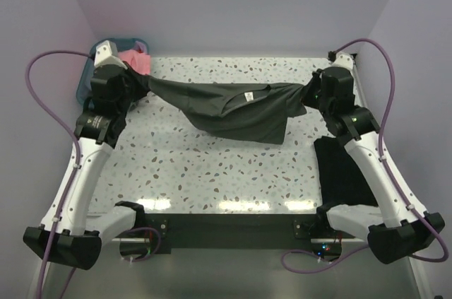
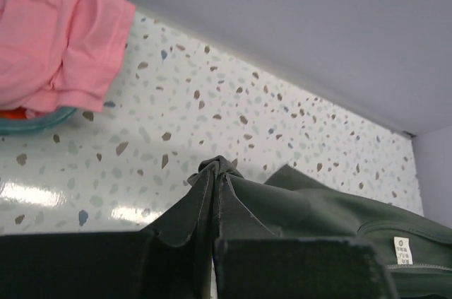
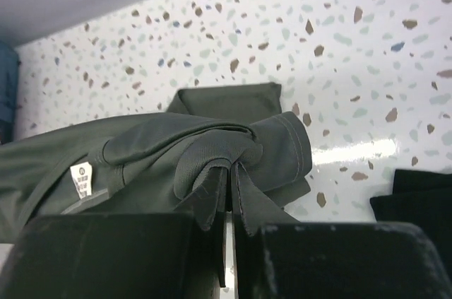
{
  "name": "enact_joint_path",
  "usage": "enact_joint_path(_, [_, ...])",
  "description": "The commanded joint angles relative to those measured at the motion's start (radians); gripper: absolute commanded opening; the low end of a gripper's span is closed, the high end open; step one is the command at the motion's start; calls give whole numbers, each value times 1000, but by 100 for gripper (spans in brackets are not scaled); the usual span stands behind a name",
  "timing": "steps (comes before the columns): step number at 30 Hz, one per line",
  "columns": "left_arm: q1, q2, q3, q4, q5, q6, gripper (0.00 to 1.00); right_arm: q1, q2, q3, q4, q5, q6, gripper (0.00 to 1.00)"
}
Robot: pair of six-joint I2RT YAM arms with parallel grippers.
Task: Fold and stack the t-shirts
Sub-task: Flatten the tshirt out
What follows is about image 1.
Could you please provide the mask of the dark green t-shirt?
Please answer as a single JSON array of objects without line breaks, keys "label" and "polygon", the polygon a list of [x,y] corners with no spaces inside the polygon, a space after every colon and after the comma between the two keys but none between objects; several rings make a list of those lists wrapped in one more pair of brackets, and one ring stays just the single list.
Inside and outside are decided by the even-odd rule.
[{"label": "dark green t-shirt", "polygon": [[155,94],[218,138],[281,145],[288,119],[307,113],[299,83],[185,83],[131,75],[144,94]]}]

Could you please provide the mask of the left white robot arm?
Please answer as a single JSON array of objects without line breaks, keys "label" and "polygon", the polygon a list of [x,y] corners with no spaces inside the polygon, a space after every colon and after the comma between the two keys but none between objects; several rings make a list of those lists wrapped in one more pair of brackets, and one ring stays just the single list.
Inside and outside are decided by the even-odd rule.
[{"label": "left white robot arm", "polygon": [[149,92],[148,82],[127,64],[106,64],[94,70],[92,95],[76,121],[73,150],[60,188],[41,224],[28,227],[24,243],[44,262],[89,270],[101,249],[123,232],[145,232],[143,206],[119,201],[113,209],[87,224],[100,174],[126,127],[132,103]]}]

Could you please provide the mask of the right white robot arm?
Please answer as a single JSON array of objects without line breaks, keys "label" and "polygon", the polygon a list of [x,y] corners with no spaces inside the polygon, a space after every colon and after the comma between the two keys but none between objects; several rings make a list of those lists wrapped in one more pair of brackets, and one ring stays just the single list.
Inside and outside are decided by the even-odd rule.
[{"label": "right white robot arm", "polygon": [[301,102],[321,113],[328,131],[354,160],[378,204],[334,206],[315,219],[316,232],[325,238],[338,230],[354,235],[366,241],[383,264],[404,257],[420,259],[417,252],[437,241],[444,253],[438,260],[446,261],[441,214],[428,212],[408,187],[383,144],[383,130],[373,114],[356,105],[350,71],[338,66],[315,71],[303,87]]}]

